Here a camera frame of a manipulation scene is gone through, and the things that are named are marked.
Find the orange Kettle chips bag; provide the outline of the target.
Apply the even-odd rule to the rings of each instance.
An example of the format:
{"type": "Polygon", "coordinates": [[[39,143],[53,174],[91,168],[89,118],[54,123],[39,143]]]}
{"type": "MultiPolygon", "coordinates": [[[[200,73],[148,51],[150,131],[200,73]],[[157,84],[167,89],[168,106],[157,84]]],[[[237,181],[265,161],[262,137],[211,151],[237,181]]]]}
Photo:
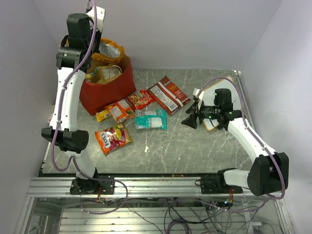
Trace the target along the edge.
{"type": "Polygon", "coordinates": [[[119,46],[115,41],[106,38],[100,39],[99,52],[92,54],[92,59],[105,63],[118,64],[125,55],[123,46],[119,46]]]}

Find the dark red Doritos bag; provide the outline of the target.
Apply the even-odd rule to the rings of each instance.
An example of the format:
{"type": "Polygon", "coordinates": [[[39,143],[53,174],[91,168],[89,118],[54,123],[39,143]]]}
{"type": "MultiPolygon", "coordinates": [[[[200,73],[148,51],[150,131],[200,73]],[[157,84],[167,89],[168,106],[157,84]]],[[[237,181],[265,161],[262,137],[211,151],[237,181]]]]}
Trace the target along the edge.
{"type": "Polygon", "coordinates": [[[191,99],[167,76],[151,86],[147,93],[167,112],[172,115],[183,108],[191,99]]]}

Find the gold chips bag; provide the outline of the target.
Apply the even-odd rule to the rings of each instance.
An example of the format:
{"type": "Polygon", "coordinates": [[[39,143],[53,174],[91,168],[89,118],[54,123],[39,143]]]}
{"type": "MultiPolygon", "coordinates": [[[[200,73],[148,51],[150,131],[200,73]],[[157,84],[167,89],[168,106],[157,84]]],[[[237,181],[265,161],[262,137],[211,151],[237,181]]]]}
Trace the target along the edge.
{"type": "Polygon", "coordinates": [[[122,75],[122,69],[113,64],[99,66],[94,72],[86,74],[85,81],[95,84],[105,85],[122,75]]]}

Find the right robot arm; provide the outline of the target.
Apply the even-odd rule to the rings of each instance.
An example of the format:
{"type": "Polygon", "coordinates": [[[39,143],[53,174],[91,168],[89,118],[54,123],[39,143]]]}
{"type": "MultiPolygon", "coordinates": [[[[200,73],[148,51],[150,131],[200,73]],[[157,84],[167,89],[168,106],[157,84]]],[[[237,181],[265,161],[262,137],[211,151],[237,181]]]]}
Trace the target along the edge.
{"type": "Polygon", "coordinates": [[[194,103],[186,111],[189,117],[182,124],[195,129],[205,119],[216,120],[222,129],[236,138],[252,162],[248,171],[235,168],[218,171],[214,184],[216,189],[225,193],[232,186],[238,186],[256,196],[281,192],[283,197],[288,187],[289,158],[268,146],[249,126],[242,111],[233,108],[230,89],[216,89],[212,106],[204,104],[203,91],[195,89],[193,95],[194,103]]]}

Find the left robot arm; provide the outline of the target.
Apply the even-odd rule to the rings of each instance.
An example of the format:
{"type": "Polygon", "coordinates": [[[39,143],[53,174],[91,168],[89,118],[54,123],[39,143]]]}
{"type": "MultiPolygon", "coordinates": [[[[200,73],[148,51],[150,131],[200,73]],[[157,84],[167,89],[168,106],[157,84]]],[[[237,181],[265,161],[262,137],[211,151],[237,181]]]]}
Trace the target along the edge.
{"type": "Polygon", "coordinates": [[[86,150],[89,134],[78,129],[78,101],[92,54],[99,51],[105,11],[74,13],[67,18],[68,34],[56,54],[58,90],[49,127],[41,135],[51,143],[50,155],[54,168],[66,171],[76,168],[72,195],[93,194],[99,190],[98,172],[86,150]]]}

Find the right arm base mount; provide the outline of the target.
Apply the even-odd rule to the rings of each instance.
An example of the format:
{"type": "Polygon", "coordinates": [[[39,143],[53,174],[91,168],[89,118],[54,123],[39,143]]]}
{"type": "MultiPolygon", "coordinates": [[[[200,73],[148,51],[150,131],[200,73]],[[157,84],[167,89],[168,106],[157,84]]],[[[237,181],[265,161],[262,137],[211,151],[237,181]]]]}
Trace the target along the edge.
{"type": "Polygon", "coordinates": [[[195,181],[195,185],[200,187],[202,194],[222,194],[223,189],[220,187],[217,179],[213,177],[201,177],[195,181]]]}

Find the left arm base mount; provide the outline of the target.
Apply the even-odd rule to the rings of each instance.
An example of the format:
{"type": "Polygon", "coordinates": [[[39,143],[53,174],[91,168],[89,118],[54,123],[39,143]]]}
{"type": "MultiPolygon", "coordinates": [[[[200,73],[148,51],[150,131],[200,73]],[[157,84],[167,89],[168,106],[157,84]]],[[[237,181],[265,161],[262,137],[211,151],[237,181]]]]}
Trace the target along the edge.
{"type": "Polygon", "coordinates": [[[115,190],[113,181],[96,181],[90,179],[75,178],[70,187],[71,195],[112,195],[115,190]]]}

